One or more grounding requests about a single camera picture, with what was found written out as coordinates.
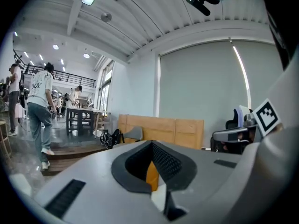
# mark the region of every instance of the wooden step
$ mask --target wooden step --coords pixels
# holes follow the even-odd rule
[[[52,149],[55,155],[48,155],[47,158],[49,160],[76,159],[104,150],[106,150],[106,148],[100,144],[79,147],[59,147]]]
[[[51,160],[50,166],[48,169],[42,170],[43,176],[54,176],[66,168],[68,168],[70,165],[74,164],[75,162],[79,161],[81,158],[75,158],[75,159],[63,159],[63,160]]]

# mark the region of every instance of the white wall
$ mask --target white wall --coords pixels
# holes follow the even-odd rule
[[[130,65],[114,64],[108,110],[113,113],[114,128],[119,114],[153,116],[155,56],[149,53]]]
[[[91,65],[81,64],[77,62],[68,62],[67,66],[65,67],[65,72],[97,80],[98,72],[93,71],[93,68],[94,67]]]
[[[282,74],[282,64],[274,45],[260,42],[234,42],[246,70],[251,94],[251,107],[257,108],[269,88]]]
[[[8,69],[14,63],[13,33],[7,33],[0,47],[0,81],[10,76]]]
[[[203,119],[205,147],[214,131],[225,129],[238,105],[247,105],[247,93],[229,42],[206,43],[161,57],[159,116]]]

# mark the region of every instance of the floor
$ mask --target floor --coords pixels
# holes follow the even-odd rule
[[[40,172],[41,163],[37,158],[29,122],[24,121],[22,127],[18,125],[17,132],[18,135],[9,138],[13,151],[13,167],[8,168],[7,172],[9,175],[12,175],[12,177],[16,177],[16,180],[22,182],[22,184],[16,183],[17,186],[24,187],[29,184],[31,187],[29,187],[29,189],[31,189],[31,196],[34,197],[52,177],[43,176]],[[53,121],[51,147],[86,146],[95,144],[95,141],[96,143],[100,143],[99,139],[95,139],[94,135],[90,136],[88,133],[83,136],[77,136],[76,131],[73,131],[69,133],[69,135],[66,135],[65,120],[60,119],[59,121]]]

